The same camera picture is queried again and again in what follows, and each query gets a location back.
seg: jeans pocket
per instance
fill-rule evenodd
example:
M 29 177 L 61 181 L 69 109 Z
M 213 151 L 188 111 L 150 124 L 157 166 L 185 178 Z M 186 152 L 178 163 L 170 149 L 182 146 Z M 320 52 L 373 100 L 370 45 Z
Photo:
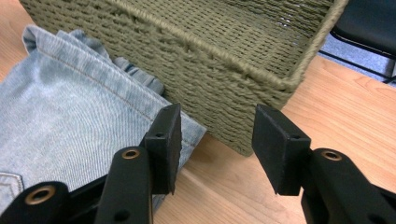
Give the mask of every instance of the jeans pocket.
M 23 192 L 20 175 L 0 172 L 0 215 Z

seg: black chair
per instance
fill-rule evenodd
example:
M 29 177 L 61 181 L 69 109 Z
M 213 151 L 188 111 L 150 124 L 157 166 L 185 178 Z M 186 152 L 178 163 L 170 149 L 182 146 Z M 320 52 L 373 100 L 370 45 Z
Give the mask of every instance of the black chair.
M 396 60 L 396 0 L 349 0 L 331 34 L 350 45 Z

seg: woven basket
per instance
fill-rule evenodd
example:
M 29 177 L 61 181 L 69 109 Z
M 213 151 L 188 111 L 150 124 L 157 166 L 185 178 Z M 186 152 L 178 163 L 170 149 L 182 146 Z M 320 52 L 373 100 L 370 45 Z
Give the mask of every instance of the woven basket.
M 165 98 L 247 156 L 257 103 L 281 108 L 347 0 L 21 0 L 158 77 Z

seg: wooden table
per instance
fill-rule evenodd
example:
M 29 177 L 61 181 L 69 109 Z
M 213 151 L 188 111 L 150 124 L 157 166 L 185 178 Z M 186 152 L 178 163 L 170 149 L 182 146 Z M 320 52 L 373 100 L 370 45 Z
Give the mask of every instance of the wooden table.
M 16 0 L 0 4 L 0 78 L 26 56 L 29 16 Z M 396 89 L 316 57 L 283 108 L 312 148 L 346 153 L 370 181 L 396 192 Z M 274 194 L 253 155 L 244 158 L 207 134 L 177 178 L 155 223 L 304 223 L 298 197 Z

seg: denim jeans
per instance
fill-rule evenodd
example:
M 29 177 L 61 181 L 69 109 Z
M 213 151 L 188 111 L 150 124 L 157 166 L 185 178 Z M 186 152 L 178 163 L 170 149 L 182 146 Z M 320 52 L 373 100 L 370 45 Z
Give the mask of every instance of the denim jeans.
M 29 56 L 0 84 L 0 214 L 39 182 L 77 189 L 107 174 L 113 154 L 137 146 L 170 103 L 161 82 L 125 59 L 113 62 L 83 32 L 28 26 Z M 182 113 L 180 166 L 205 128 Z M 155 196 L 154 208 L 163 200 Z

